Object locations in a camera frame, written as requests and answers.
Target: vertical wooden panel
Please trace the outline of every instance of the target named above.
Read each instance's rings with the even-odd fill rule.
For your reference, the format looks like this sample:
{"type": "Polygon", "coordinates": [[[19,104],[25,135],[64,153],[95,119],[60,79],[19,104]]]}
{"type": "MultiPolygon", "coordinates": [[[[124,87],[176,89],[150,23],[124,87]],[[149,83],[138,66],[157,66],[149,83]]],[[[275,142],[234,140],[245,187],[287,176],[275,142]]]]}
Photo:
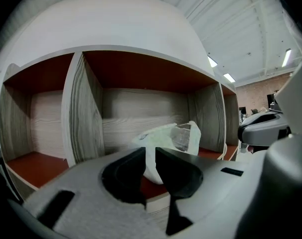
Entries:
{"type": "Polygon", "coordinates": [[[102,87],[82,53],[75,53],[71,61],[62,102],[63,142],[69,166],[103,156],[102,87]]]}
{"type": "Polygon", "coordinates": [[[61,131],[61,99],[62,90],[32,95],[30,128],[34,151],[65,158],[61,131]]]}
{"type": "Polygon", "coordinates": [[[28,185],[26,185],[24,182],[22,182],[20,179],[18,179],[11,171],[7,170],[8,174],[11,178],[11,181],[13,182],[14,186],[16,187],[16,190],[20,194],[21,198],[24,199],[24,201],[33,193],[35,192],[34,189],[30,188],[28,185]]]}
{"type": "Polygon", "coordinates": [[[2,86],[0,93],[0,147],[5,162],[33,150],[30,135],[31,95],[2,86]]]}
{"type": "Polygon", "coordinates": [[[219,83],[188,95],[190,120],[201,130],[200,147],[223,153],[225,113],[219,83]]]}
{"type": "Polygon", "coordinates": [[[226,144],[238,145],[237,130],[240,125],[239,108],[236,95],[224,96],[226,115],[226,144]]]}
{"type": "Polygon", "coordinates": [[[125,150],[140,133],[170,123],[188,122],[187,95],[139,89],[104,89],[106,153],[125,150]]]}

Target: ceiling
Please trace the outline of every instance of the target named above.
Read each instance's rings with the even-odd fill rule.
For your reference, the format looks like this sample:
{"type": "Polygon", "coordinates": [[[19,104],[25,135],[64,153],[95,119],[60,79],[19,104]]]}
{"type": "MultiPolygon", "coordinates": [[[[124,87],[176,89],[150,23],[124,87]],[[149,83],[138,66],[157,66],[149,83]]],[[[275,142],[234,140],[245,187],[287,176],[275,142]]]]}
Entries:
{"type": "MultiPolygon", "coordinates": [[[[0,49],[24,23],[59,1],[22,0],[0,33],[0,49]]],[[[302,60],[285,25],[279,0],[161,1],[185,15],[207,54],[217,62],[215,73],[229,73],[236,81],[235,86],[291,72],[302,60]],[[282,68],[289,48],[292,49],[289,62],[282,68]]]]}

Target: black slot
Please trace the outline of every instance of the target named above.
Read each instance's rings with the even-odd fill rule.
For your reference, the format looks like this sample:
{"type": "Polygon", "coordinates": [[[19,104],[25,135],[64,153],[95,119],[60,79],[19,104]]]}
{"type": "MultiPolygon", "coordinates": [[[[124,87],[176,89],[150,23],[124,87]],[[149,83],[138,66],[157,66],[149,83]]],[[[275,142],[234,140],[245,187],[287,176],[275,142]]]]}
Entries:
{"type": "Polygon", "coordinates": [[[68,204],[71,202],[75,193],[62,190],[50,201],[42,214],[38,216],[38,220],[48,228],[53,226],[58,221],[61,214],[65,211],[68,204]]]}
{"type": "Polygon", "coordinates": [[[224,168],[221,170],[221,172],[233,174],[233,175],[236,175],[236,176],[242,176],[242,174],[244,173],[243,171],[235,170],[235,169],[227,168],[227,167],[224,167],[224,168]]]}

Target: fluorescent light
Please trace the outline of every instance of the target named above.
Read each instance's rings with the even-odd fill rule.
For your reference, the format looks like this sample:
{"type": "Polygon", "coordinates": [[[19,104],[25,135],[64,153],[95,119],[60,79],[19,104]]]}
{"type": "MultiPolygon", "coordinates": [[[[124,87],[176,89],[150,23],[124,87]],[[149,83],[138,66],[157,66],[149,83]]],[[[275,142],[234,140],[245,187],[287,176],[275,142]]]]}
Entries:
{"type": "Polygon", "coordinates": [[[226,79],[228,79],[230,82],[235,82],[235,80],[233,79],[233,77],[230,74],[224,74],[224,77],[226,79]]]}
{"type": "Polygon", "coordinates": [[[211,67],[216,67],[217,66],[217,63],[213,59],[211,59],[209,56],[207,56],[207,58],[209,59],[211,67]]]}
{"type": "Polygon", "coordinates": [[[291,52],[292,52],[291,49],[288,49],[288,50],[286,51],[286,55],[285,55],[285,58],[284,58],[282,67],[286,66],[286,64],[287,64],[287,62],[288,62],[288,60],[289,60],[289,58],[290,58],[291,52]]]}

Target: brown wall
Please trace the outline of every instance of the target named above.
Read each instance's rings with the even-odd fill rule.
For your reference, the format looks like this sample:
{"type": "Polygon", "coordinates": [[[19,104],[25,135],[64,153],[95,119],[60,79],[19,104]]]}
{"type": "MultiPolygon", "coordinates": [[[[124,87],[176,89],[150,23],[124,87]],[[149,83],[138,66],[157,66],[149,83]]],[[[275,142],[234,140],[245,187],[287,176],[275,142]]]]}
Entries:
{"type": "Polygon", "coordinates": [[[267,95],[273,94],[275,90],[281,89],[289,79],[290,74],[279,75],[264,81],[251,83],[236,88],[239,107],[246,107],[250,116],[252,109],[260,111],[261,107],[268,109],[267,95]]]}

